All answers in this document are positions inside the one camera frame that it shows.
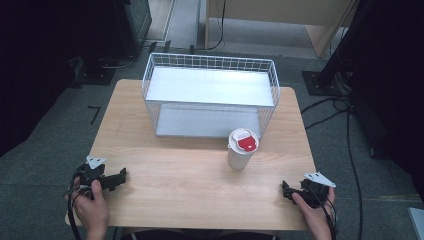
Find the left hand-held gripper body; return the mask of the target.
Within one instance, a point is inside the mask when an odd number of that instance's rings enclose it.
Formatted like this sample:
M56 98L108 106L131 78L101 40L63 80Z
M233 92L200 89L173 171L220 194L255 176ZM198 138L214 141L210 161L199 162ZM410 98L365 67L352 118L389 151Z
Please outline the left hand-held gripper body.
M111 178L104 175L105 158L86 157L86 162L83 163L77 170L76 176L80 179L74 190L91 191L91 184L94 180L98 180L102 184L103 190L113 191Z

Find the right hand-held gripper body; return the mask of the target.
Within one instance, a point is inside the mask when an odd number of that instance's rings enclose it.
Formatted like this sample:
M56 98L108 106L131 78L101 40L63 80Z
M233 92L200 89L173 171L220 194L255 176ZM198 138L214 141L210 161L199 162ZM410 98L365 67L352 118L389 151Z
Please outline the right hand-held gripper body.
M320 207L326 202L330 187L335 188L336 184L322 173L305 173L301 181L302 197L310 207Z

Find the person's right hand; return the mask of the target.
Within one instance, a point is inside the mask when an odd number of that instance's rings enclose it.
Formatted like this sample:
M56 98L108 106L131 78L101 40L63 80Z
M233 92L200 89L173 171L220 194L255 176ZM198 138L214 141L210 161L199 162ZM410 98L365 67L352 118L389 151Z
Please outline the person's right hand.
M329 188L327 201L324 204L325 210L322 208L311 208L304 199L294 193L293 200L303 214L306 225L311 232L314 240L332 240L327 217L334 219L332 215L332 206L335 204L335 191L332 187Z

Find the person's left hand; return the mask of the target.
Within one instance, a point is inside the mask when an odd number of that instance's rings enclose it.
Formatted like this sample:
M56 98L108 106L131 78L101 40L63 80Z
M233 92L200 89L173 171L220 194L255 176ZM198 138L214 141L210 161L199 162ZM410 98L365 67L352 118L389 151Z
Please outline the person's left hand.
M104 240L109 224L109 208L103 197L102 186L98 180L91 183L91 191L81 195L80 178L73 182L71 207L86 228L86 240Z

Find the white cup with red lid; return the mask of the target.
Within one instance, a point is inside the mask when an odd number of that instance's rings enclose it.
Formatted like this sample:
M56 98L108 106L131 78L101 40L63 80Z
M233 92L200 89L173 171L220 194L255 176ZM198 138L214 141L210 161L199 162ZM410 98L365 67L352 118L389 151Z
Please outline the white cup with red lid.
M228 137L228 165L235 170L244 169L259 148L256 134L246 128L238 128Z

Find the person's dark clothing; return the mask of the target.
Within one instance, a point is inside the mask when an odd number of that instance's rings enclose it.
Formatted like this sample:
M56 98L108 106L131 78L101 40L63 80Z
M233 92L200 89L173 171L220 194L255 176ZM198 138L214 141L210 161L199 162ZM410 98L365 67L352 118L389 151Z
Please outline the person's dark clothing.
M171 230L144 230L124 234L120 240L280 240L280 238L270 234L255 232L190 234Z

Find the black flat floor plate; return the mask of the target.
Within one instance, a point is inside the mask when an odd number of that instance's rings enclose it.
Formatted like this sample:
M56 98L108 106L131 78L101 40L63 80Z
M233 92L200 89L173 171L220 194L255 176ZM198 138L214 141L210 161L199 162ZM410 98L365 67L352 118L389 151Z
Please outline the black flat floor plate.
M103 66L99 61L89 59L85 61L81 57L75 57L68 61L74 70L76 85L104 85L108 86L115 73L115 69L110 66Z

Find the white flat object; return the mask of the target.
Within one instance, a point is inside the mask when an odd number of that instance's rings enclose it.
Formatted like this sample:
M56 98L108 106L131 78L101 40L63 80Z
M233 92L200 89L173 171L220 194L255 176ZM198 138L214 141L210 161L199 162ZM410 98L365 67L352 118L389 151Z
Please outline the white flat object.
M417 239L424 240L424 209L409 207L407 211Z

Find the dark cabinet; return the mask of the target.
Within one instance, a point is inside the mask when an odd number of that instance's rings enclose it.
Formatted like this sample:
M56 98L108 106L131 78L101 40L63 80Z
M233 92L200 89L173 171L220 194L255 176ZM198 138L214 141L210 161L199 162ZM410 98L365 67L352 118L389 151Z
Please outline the dark cabinet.
M152 23L148 0L113 0L113 3L121 52L125 56L137 56Z

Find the light wooden desk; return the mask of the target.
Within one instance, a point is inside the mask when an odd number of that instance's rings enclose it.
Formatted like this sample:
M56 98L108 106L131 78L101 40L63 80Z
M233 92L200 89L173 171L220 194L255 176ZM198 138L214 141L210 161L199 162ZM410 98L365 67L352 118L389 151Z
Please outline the light wooden desk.
M359 0L206 0L205 46L209 19L220 18L299 24L317 57L323 57L340 27L349 27Z

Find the black stand base plate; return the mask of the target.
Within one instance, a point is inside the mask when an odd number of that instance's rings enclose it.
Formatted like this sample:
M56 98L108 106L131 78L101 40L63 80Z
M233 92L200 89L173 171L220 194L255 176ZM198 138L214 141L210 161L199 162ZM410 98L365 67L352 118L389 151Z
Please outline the black stand base plate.
M341 96L342 92L336 80L321 76L320 72L303 71L302 77L307 91L313 96Z

